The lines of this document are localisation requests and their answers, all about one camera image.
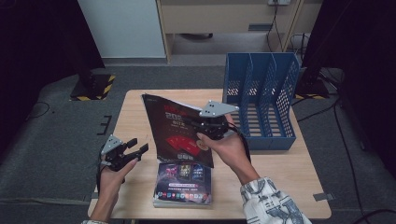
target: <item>sleeve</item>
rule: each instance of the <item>sleeve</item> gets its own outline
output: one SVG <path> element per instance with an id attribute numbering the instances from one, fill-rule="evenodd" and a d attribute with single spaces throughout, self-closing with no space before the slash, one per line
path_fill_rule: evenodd
<path id="1" fill-rule="evenodd" d="M 268 177 L 253 180 L 241 187 L 247 224 L 307 224 L 309 219 L 293 199 L 278 189 Z"/>
<path id="2" fill-rule="evenodd" d="M 85 220 L 81 222 L 81 224 L 108 224 L 108 223 L 101 221 L 94 221 L 94 220 Z"/>

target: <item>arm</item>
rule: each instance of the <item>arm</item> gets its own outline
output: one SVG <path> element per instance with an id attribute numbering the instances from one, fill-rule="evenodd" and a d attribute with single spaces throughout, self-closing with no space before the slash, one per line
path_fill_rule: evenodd
<path id="1" fill-rule="evenodd" d="M 119 198 L 119 190 L 123 178 L 134 168 L 138 159 L 134 159 L 126 164 L 121 170 L 114 172 L 105 167 L 101 173 L 100 194 L 96 206 L 90 217 L 90 222 L 83 223 L 107 223 L 111 213 Z"/>
<path id="2" fill-rule="evenodd" d="M 226 117 L 233 123 L 230 115 Z M 289 195 L 276 189 L 270 178 L 259 176 L 249 162 L 238 134 L 233 133 L 219 141 L 201 133 L 197 135 L 238 177 L 247 223 L 311 223 Z"/>

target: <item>wooden table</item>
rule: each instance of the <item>wooden table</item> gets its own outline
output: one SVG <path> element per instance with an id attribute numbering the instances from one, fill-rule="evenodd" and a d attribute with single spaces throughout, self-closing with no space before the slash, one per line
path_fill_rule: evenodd
<path id="1" fill-rule="evenodd" d="M 213 204 L 210 209 L 154 208 L 152 196 L 158 170 L 156 147 L 141 94 L 159 95 L 171 100 L 203 107 L 209 99 L 221 102 L 222 90 L 138 90 L 128 91 L 114 134 L 122 141 L 138 139 L 138 146 L 148 143 L 149 150 L 126 176 L 113 218 L 130 219 L 245 219 L 242 211 L 240 183 L 236 175 L 213 152 L 215 169 L 212 176 Z M 277 188 L 287 192 L 308 218 L 328 218 L 332 212 L 327 201 L 316 201 L 322 193 L 315 167 L 309 156 L 296 118 L 290 111 L 296 141 L 288 151 L 265 151 L 252 155 L 254 167 L 261 176 L 271 177 Z M 90 216 L 97 200 L 92 199 Z"/>

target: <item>black curtain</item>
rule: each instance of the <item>black curtain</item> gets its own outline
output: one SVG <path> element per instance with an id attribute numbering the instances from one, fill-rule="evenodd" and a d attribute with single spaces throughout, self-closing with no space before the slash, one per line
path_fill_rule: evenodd
<path id="1" fill-rule="evenodd" d="M 321 67 L 345 72 L 340 94 L 361 141 L 396 176 L 396 1 L 324 0 L 304 56 L 300 87 Z"/>
<path id="2" fill-rule="evenodd" d="M 65 36 L 85 67 L 105 67 L 77 0 L 0 1 L 0 158 L 40 90 L 78 73 Z"/>

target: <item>book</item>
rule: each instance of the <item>book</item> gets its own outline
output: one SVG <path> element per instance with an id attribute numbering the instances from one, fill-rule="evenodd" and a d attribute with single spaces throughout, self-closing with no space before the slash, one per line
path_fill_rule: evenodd
<path id="1" fill-rule="evenodd" d="M 211 204 L 211 148 L 185 120 L 203 122 L 201 108 L 143 94 L 159 162 L 155 207 L 208 207 Z"/>

